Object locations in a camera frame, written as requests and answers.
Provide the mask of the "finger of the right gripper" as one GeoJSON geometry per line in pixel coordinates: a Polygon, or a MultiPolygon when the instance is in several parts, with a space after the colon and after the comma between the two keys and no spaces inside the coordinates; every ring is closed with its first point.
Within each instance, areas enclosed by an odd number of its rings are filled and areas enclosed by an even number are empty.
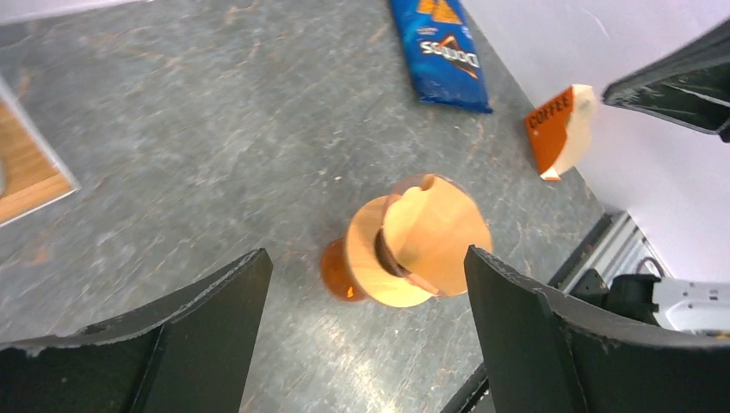
{"type": "Polygon", "coordinates": [[[729,141],[729,21],[609,84],[602,103],[729,141]]]}

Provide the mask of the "amber glass carafe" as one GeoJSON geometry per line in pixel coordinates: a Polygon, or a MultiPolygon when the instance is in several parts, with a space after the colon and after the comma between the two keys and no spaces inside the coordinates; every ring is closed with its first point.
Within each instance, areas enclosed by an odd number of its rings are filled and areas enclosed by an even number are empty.
{"type": "Polygon", "coordinates": [[[368,295],[355,282],[346,261],[344,238],[331,242],[321,256],[321,280],[332,296],[344,302],[359,302],[368,295]]]}

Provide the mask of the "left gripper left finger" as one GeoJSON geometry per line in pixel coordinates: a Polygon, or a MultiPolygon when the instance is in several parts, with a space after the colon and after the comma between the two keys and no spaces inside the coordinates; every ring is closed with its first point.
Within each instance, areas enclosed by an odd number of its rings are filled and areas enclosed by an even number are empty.
{"type": "Polygon", "coordinates": [[[272,272],[252,250],[72,335],[3,343],[2,411],[238,411],[272,272]]]}

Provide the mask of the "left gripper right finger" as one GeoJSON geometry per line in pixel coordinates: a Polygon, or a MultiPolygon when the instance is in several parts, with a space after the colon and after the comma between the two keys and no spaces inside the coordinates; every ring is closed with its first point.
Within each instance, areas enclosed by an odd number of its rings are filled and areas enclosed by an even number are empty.
{"type": "Polygon", "coordinates": [[[477,247],[464,269],[497,411],[728,411],[728,341],[605,311],[477,247]]]}

